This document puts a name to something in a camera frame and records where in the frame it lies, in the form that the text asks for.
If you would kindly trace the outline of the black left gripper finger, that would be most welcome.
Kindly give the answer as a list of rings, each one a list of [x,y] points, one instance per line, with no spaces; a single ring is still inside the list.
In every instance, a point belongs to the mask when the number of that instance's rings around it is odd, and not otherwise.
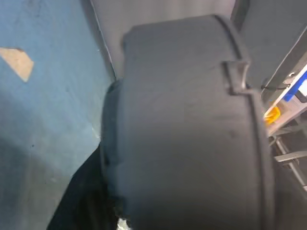
[[[117,230],[116,144],[101,143],[72,176],[47,230]]]

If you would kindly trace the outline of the silver motor housing copper windings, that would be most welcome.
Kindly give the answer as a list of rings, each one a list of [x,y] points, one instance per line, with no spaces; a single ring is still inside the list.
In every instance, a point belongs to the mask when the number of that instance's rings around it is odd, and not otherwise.
[[[123,38],[113,182],[132,230],[271,230],[272,159],[249,58],[219,15]]]

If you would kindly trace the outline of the blue plastic table cover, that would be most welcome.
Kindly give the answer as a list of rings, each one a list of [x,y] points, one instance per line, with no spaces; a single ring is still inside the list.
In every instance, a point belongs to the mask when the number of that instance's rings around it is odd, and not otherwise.
[[[112,81],[91,1],[0,0],[0,47],[34,63],[24,81],[0,58],[0,230],[46,230]]]

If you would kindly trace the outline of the tan patch on cover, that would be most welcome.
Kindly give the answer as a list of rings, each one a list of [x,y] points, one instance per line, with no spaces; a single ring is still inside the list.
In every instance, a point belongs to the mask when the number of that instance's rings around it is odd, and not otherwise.
[[[19,48],[0,47],[0,57],[22,81],[28,82],[34,62],[25,51]]]

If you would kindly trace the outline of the yellow storage bin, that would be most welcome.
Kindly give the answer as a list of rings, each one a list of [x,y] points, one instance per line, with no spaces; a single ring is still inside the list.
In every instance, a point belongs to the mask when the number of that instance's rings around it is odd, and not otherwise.
[[[275,122],[281,115],[281,111],[278,107],[272,108],[268,114],[264,116],[264,122],[267,126]]]

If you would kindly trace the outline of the metal shelf rack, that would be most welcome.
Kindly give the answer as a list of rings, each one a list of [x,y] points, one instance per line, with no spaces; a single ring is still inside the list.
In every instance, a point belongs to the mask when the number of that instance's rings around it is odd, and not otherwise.
[[[307,194],[307,79],[290,101],[283,97],[306,71],[307,63],[298,64],[281,78],[268,80],[261,92],[264,116],[274,107],[281,111],[280,117],[267,126],[275,161],[304,194]]]

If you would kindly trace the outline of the blue storage bin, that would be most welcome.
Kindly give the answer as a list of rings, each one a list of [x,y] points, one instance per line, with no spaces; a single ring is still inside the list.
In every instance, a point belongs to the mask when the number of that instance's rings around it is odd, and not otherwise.
[[[283,97],[283,100],[288,102],[292,99],[292,97],[297,93],[299,90],[299,87],[304,83],[304,81],[307,79],[307,71],[299,78],[299,80],[294,84],[293,87],[290,88],[290,90],[285,94]]]

